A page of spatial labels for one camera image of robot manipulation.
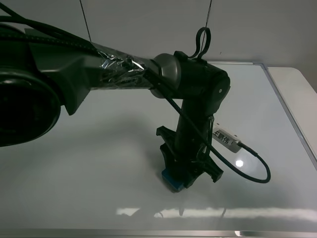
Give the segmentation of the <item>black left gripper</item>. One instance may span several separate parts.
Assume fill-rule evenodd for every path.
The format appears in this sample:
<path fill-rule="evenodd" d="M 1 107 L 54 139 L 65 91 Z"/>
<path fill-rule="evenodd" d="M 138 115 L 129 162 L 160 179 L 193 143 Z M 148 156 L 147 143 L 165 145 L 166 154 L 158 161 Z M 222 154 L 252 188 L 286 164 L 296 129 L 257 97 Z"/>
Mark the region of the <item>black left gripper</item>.
<path fill-rule="evenodd" d="M 181 110 L 210 143 L 213 115 L 205 115 L 205 106 L 194 100 L 184 100 Z M 179 117 L 176 131 L 161 126 L 157 128 L 156 135 L 164 140 L 160 151 L 165 169 L 185 188 L 191 187 L 203 173 L 207 173 L 213 182 L 221 178 L 223 170 L 211 159 L 206 145 L 182 116 Z"/>

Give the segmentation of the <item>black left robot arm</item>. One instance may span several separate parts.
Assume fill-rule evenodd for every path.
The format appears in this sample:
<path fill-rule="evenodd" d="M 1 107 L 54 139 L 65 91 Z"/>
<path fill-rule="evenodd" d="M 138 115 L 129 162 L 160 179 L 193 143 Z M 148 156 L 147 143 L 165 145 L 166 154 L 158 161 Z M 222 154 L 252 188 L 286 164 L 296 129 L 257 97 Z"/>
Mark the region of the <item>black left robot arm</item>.
<path fill-rule="evenodd" d="M 19 15 L 0 19 L 0 144 L 32 141 L 56 124 L 61 107 L 74 114 L 94 89 L 149 89 L 174 103 L 176 130 L 161 126 L 162 177 L 188 188 L 203 173 L 218 181 L 223 171 L 211 159 L 214 114 L 230 89 L 228 74 L 203 55 L 211 31 L 196 34 L 196 50 L 143 59 L 93 44 L 61 29 Z"/>

